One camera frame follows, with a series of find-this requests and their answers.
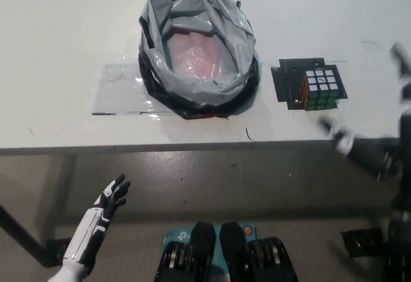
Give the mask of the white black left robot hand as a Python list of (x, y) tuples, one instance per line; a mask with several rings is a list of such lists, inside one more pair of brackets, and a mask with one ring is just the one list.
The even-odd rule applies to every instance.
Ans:
[(121, 174), (114, 179), (85, 212), (64, 254), (65, 260), (83, 265), (91, 271), (111, 220), (117, 209), (126, 203), (130, 182)]

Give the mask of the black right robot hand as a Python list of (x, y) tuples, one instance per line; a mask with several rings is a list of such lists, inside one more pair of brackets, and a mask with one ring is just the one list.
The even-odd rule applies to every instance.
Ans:
[(321, 116), (319, 126), (328, 133), (333, 148), (374, 178), (403, 175), (403, 166), (410, 162), (410, 58), (399, 43), (394, 43), (390, 54), (396, 61), (401, 85), (401, 115), (399, 118), (399, 143), (382, 144), (373, 149), (335, 120)]

